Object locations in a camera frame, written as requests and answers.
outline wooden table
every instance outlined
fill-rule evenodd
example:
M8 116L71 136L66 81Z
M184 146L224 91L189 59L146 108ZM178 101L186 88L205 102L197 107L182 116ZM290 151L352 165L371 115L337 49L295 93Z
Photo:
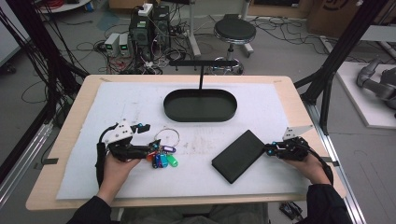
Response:
M191 82L199 83L199 76L116 76L116 75L91 75L88 76L78 93L69 115L54 143L49 158L59 158L54 165L45 165L38 177L35 186L27 200L29 210L52 210L79 208L86 200L56 200L56 195L61 186L64 171L73 146L78 140L82 124L91 108L97 90L102 82ZM290 127L312 124L307 114L300 95L294 88L289 77L268 76L207 76L207 82L223 83L273 83ZM322 157L328 157L324 146L315 130L304 133L302 137ZM347 195L337 173L334 173L334 188L341 197ZM155 206L155 205L184 205L184 204L213 204L213 203L255 203L255 202L280 202L302 201L302 194L275 194L275 195L233 195L216 197L182 197L182 198L149 198L149 199L122 199L115 200L113 207L129 206Z

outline black sleeve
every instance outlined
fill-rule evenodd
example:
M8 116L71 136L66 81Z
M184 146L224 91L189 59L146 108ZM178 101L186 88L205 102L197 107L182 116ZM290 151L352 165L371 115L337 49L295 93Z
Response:
M101 198L93 196L84 203L67 224L109 224L111 208Z
M299 222L323 224L352 223L344 200L331 185L311 185L306 195L307 217Z

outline person's arm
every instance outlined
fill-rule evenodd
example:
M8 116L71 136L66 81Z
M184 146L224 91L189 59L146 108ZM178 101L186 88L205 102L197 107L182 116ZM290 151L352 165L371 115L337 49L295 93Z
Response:
M105 162L104 180L96 196L84 203L67 224L107 224L111 222L110 205L128 177L129 172L140 162L122 162L108 153Z
M299 223L352 223L347 207L331 185L321 163L308 154L303 161L286 161L296 167L312 183L306 194L307 218Z

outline human hand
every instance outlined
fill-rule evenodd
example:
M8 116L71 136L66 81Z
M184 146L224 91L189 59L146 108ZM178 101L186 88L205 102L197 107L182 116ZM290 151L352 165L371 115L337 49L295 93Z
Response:
M311 153L308 153L303 161L283 161L297 168L312 184L331 184L323 171L322 164Z
M107 204L113 202L130 171L140 162L140 160L119 161L108 153L105 161L104 179L96 194Z

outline concrete floor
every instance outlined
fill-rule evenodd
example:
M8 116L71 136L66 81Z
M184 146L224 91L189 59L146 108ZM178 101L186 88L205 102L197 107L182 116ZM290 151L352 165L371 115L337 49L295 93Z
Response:
M125 32L129 24L129 15L109 11L106 4L102 4L92 13L76 9L69 12L56 14L59 21L69 23L92 21L80 25L67 25L60 23L59 27L68 47L73 50L75 56L80 59L81 64L91 74L104 74L101 67L105 67L103 57L96 52L77 50L77 48L88 48L89 44L78 45L83 42L95 43L104 40L105 35L112 32ZM203 60L210 60L226 54L228 45L217 40L213 35L214 22L208 17L197 18L196 27L203 27L196 32L197 42L202 52ZM312 44L291 44L285 40L279 27L274 29L268 21L261 22L255 40L251 43L254 53L247 58L246 53L239 48L234 51L234 57L238 58L246 67L246 75L288 76L293 81L300 80L316 72L327 55L324 47L317 38L307 38ZM282 26L287 39L298 37L291 33L300 33L308 36L304 27L304 21ZM54 37L60 49L59 40ZM348 60L358 58L361 62L370 61L376 55L380 55L383 61L388 61L389 56L375 46L375 43L361 42L354 48ZM21 96L30 86L39 81L37 75L28 59L22 52L17 53L11 60L17 67L16 74L0 75L0 93L3 100L0 103L0 162L3 162L8 153L22 137L35 116L43 106L43 103L25 103ZM187 74L197 75L199 71L193 68L180 67L178 71L174 67L167 66L163 69L164 74ZM26 101L39 102L44 99L43 85L34 85L23 95ZM329 113L329 133L332 143L340 158L347 178L367 223L394 223L396 220L396 176L393 172L393 162L396 153L393 152L396 138L395 130L366 128L358 112L348 98L345 90L338 81L334 79L332 86L332 99ZM53 139L57 130L51 135ZM39 152L31 168L23 176L23 179L7 200L5 206L0 210L0 222L8 223L65 223L74 211L50 211L30 212L24 204L39 175L39 170L33 165L40 160L44 149L50 144L51 139ZM304 202L298 202L304 209ZM270 203L269 209L272 223L291 223L289 219L278 211L278 203Z

